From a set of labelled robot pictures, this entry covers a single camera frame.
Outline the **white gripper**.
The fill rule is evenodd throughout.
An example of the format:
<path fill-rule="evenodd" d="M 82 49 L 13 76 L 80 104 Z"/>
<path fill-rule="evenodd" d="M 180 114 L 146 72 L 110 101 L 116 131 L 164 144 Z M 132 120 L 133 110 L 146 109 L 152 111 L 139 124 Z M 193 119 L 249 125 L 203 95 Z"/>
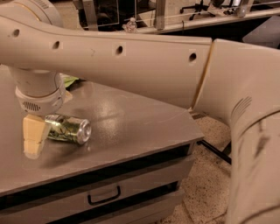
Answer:
<path fill-rule="evenodd" d="M 50 131 L 41 116 L 55 113 L 63 104 L 66 89 L 60 74 L 47 70 L 21 69 L 9 66 L 16 85 L 16 96 L 23 111 L 24 154 L 37 159 Z"/>

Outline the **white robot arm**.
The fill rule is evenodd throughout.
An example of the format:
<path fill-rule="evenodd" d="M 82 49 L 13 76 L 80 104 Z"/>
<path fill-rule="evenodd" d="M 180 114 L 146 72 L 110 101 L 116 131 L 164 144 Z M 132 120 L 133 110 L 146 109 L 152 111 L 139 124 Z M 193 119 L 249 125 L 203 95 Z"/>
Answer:
<path fill-rule="evenodd" d="M 48 0 L 0 10 L 21 107 L 57 111 L 62 74 L 193 109 L 231 129 L 227 224 L 280 224 L 280 51 L 223 39 L 68 30 Z"/>

